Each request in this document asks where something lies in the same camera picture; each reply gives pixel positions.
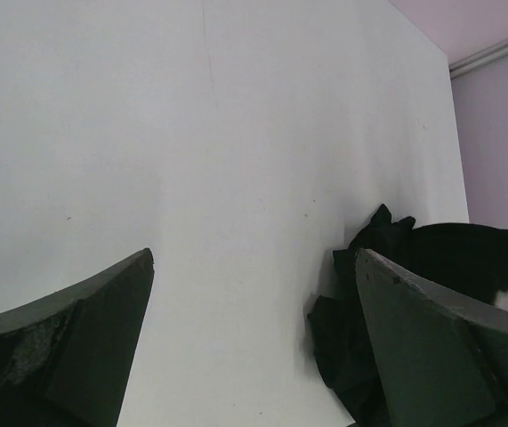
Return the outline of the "black t shirt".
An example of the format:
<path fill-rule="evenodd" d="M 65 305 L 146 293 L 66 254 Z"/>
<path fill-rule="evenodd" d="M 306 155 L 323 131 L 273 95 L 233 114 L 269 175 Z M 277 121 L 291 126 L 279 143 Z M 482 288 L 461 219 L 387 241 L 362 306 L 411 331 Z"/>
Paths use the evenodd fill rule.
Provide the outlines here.
<path fill-rule="evenodd" d="M 393 220 L 386 205 L 345 249 L 332 253 L 339 288 L 320 296 L 308 315 L 314 356 L 325 385 L 358 426 L 387 426 L 385 406 L 356 276 L 360 250 L 370 249 L 416 275 L 489 305 L 508 292 L 508 230 L 445 222 L 418 227 Z"/>

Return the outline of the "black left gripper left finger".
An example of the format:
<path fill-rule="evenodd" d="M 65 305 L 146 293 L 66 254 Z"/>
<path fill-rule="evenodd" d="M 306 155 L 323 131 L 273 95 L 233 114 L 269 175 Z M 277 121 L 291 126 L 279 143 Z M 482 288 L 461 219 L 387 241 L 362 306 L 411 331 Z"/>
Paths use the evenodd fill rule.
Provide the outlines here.
<path fill-rule="evenodd" d="M 154 278 L 150 249 L 0 313 L 0 426 L 115 426 Z"/>

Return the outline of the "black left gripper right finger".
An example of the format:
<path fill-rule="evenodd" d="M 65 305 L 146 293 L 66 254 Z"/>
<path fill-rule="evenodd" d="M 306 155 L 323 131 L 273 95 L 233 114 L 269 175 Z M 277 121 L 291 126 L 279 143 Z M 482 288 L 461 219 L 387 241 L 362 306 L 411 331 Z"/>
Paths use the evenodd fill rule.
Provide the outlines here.
<path fill-rule="evenodd" d="M 508 311 L 371 250 L 359 298 L 394 426 L 508 426 Z"/>

